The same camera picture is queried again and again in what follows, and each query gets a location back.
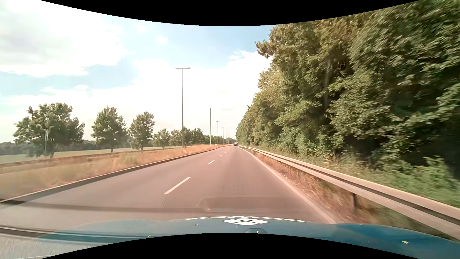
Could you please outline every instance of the asphalt road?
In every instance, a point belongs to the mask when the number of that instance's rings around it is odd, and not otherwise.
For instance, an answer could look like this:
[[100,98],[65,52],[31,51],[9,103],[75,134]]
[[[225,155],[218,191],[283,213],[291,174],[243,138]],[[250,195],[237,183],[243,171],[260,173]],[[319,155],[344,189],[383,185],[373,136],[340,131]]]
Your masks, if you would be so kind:
[[222,147],[8,207],[0,225],[61,230],[109,219],[262,216],[332,223],[247,151]]

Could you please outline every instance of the sky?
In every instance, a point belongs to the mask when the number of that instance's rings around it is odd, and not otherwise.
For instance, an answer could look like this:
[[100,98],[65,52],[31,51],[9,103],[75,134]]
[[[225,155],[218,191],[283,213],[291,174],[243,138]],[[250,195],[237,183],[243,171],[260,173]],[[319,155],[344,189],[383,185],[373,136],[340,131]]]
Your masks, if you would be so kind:
[[[0,0],[0,142],[29,106],[64,102],[92,140],[97,113],[114,106],[129,126],[154,115],[154,132],[184,126],[235,138],[260,72],[257,54],[274,25],[211,27],[109,16],[39,0]],[[190,67],[182,71],[177,67]]]

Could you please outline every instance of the cloud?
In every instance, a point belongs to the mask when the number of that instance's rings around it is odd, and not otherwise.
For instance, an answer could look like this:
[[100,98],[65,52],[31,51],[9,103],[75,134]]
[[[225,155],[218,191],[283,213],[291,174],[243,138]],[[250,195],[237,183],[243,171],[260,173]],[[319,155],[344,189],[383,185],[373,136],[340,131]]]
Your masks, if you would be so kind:
[[158,36],[156,38],[156,41],[158,41],[159,43],[166,43],[168,41],[168,39],[163,37],[163,36]]
[[[235,128],[259,89],[258,77],[262,70],[270,66],[270,59],[257,53],[240,53],[244,58],[230,61],[221,69],[192,67],[184,70],[184,125],[201,128],[209,134],[209,109],[212,110],[212,131],[222,127],[229,137],[235,137]],[[18,95],[2,97],[3,105],[13,111],[1,116],[0,142],[12,141],[14,123],[27,116],[28,106],[34,109],[39,104],[65,102],[74,109],[86,124],[85,139],[92,139],[91,126],[97,112],[105,106],[115,106],[128,125],[137,114],[149,111],[155,116],[154,131],[167,128],[180,129],[182,118],[182,73],[168,62],[160,59],[137,60],[138,78],[130,86],[93,89],[89,86],[75,86],[70,90],[43,89],[39,95]]]
[[38,0],[0,0],[0,71],[85,75],[85,67],[115,65],[129,52],[102,14]]
[[147,30],[147,26],[145,25],[136,24],[136,27],[138,28],[138,33],[143,33]]

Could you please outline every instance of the logo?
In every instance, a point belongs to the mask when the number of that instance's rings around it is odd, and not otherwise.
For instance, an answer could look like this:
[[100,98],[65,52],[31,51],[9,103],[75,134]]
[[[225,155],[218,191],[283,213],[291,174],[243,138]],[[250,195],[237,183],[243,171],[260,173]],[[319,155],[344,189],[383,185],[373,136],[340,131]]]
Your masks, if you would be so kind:
[[251,218],[246,216],[217,216],[217,217],[201,217],[201,218],[188,218],[186,220],[194,220],[194,219],[211,219],[211,218],[228,218],[227,220],[223,220],[223,222],[238,224],[238,225],[258,225],[269,223],[270,221],[262,220],[262,219],[272,219],[272,220],[282,220],[282,221],[295,221],[295,222],[306,222],[299,219],[289,219],[289,218],[270,218],[270,217],[255,217],[251,216]]
[[249,226],[249,225],[268,223],[269,221],[253,219],[253,218],[239,218],[239,219],[227,219],[227,220],[224,220],[224,222]]

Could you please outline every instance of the metal guardrail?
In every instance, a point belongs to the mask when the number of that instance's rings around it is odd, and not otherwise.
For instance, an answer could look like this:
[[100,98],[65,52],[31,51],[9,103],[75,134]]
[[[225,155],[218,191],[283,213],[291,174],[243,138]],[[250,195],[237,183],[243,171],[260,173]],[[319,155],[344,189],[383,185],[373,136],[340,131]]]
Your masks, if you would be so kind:
[[460,240],[460,209],[378,183],[253,147],[240,146],[290,165]]

